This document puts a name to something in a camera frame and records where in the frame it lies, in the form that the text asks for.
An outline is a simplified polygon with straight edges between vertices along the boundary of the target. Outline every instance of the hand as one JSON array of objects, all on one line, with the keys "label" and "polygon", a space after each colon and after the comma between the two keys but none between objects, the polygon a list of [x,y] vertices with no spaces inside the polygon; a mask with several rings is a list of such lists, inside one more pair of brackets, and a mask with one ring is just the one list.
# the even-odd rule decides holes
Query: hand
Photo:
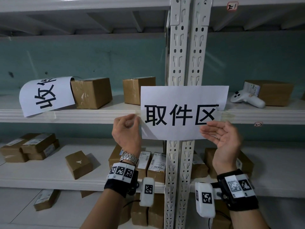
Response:
[{"label": "hand", "polygon": [[242,138],[229,121],[209,121],[200,127],[201,135],[217,145],[213,158],[213,167],[217,174],[237,170],[238,157]]},{"label": "hand", "polygon": [[139,134],[140,117],[135,114],[114,119],[112,136],[122,149],[139,158],[141,137]]}]

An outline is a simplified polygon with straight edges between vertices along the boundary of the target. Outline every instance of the package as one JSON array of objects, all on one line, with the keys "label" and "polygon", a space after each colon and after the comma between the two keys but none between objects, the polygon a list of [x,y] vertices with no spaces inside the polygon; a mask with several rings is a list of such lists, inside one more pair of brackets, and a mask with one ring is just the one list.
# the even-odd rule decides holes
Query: package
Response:
[{"label": "package", "polygon": [[30,160],[44,160],[47,158],[51,153],[53,153],[56,149],[59,148],[59,140],[56,139],[56,141],[48,146],[45,150],[38,154],[28,154]]},{"label": "package", "polygon": [[25,142],[21,148],[25,154],[38,154],[56,141],[54,133],[41,133]]},{"label": "package", "polygon": [[234,229],[232,222],[223,216],[225,214],[230,218],[230,212],[223,200],[215,200],[216,216],[213,219],[212,229]]},{"label": "package", "polygon": [[163,229],[164,194],[155,194],[153,205],[148,209],[148,225]]},{"label": "package", "polygon": [[95,193],[96,191],[80,191],[81,192],[81,198],[87,197],[88,195],[91,195]]},{"label": "package", "polygon": [[155,86],[155,77],[123,79],[124,102],[141,105],[141,86]]},{"label": "package", "polygon": [[[140,199],[140,193],[135,194],[135,200]],[[140,206],[139,202],[133,202],[132,203],[132,224],[133,225],[139,225],[139,226],[146,226],[148,225],[148,207]]]},{"label": "package", "polygon": [[78,109],[98,109],[112,100],[109,78],[71,80]]},{"label": "package", "polygon": [[139,162],[137,164],[136,170],[139,172],[138,178],[143,179],[147,177],[147,169],[150,165],[152,159],[151,152],[142,151],[140,153]]},{"label": "package", "polygon": [[150,166],[147,170],[147,177],[153,178],[155,182],[165,184],[165,167],[166,155],[154,153]]},{"label": "package", "polygon": [[109,161],[109,169],[111,169],[114,163],[120,162],[121,156],[123,154],[123,149],[119,144],[116,144],[114,150],[112,151],[108,161]]},{"label": "package", "polygon": [[243,89],[265,101],[266,106],[287,106],[293,84],[272,80],[245,80]]},{"label": "package", "polygon": [[[211,178],[217,178],[216,170],[214,169],[214,167],[212,165],[215,151],[216,151],[216,148],[206,148],[205,152],[204,152],[203,161],[209,168],[209,175]],[[250,176],[253,172],[254,164],[242,151],[239,152],[239,155],[238,155],[238,158],[236,161],[236,166],[238,169],[241,169],[242,172],[246,173],[248,175],[248,177],[250,178]]]},{"label": "package", "polygon": [[59,190],[43,189],[34,203],[35,210],[40,211],[51,208],[55,203],[59,192]]},{"label": "package", "polygon": [[27,162],[29,158],[23,153],[21,146],[37,135],[39,134],[28,133],[1,147],[0,152],[4,157],[4,160],[6,162]]},{"label": "package", "polygon": [[192,173],[191,173],[191,179],[194,178],[204,178],[208,176],[209,174],[209,168],[198,154],[194,151],[193,155],[193,165],[192,165]]},{"label": "package", "polygon": [[79,179],[93,170],[93,164],[82,151],[70,154],[65,159],[74,179]]},{"label": "package", "polygon": [[[124,198],[123,206],[125,206],[128,202],[129,202],[129,200],[127,198]],[[130,218],[131,218],[131,208],[132,208],[131,204],[128,204],[126,207],[123,208],[119,225],[122,225],[122,224],[124,224],[124,223],[126,223],[130,220]]]}]

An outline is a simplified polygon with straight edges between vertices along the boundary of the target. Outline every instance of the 收件 sign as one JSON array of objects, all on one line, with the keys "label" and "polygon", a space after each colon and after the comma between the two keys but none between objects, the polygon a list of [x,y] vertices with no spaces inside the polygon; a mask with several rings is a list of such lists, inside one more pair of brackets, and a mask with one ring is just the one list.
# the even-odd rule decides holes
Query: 收件 sign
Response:
[{"label": "\u6536\u4ef6 sign", "polygon": [[19,102],[25,117],[75,104],[70,77],[27,82],[20,90]]},{"label": "\u6536\u4ef6 sign", "polygon": [[229,86],[141,87],[142,138],[204,139],[199,127],[220,120]]}]

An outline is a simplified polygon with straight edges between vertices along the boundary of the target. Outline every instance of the shelf upright post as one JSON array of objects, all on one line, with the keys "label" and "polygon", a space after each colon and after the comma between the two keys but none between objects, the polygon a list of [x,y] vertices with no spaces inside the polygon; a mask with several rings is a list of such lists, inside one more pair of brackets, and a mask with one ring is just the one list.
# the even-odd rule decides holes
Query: shelf upright post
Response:
[{"label": "shelf upright post", "polygon": [[[171,0],[170,42],[167,44],[169,55],[166,54],[166,61],[169,63],[168,73],[166,73],[168,86],[179,86],[185,83],[189,10],[190,0]],[[174,229],[180,145],[180,141],[166,142],[164,229]]]},{"label": "shelf upright post", "polygon": [[[206,50],[207,33],[213,0],[193,0],[189,61],[186,85],[201,85]],[[181,146],[178,196],[176,206],[176,229],[184,229],[191,186],[191,172],[195,140],[183,141]]]}]

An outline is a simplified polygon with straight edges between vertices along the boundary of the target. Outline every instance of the forearm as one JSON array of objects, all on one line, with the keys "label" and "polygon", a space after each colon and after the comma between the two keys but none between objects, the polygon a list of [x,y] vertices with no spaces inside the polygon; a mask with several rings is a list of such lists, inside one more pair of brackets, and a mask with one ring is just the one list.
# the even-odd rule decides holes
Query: forearm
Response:
[{"label": "forearm", "polygon": [[234,229],[269,229],[259,210],[230,211]]},{"label": "forearm", "polygon": [[80,229],[117,229],[123,209],[123,196],[105,189]]}]

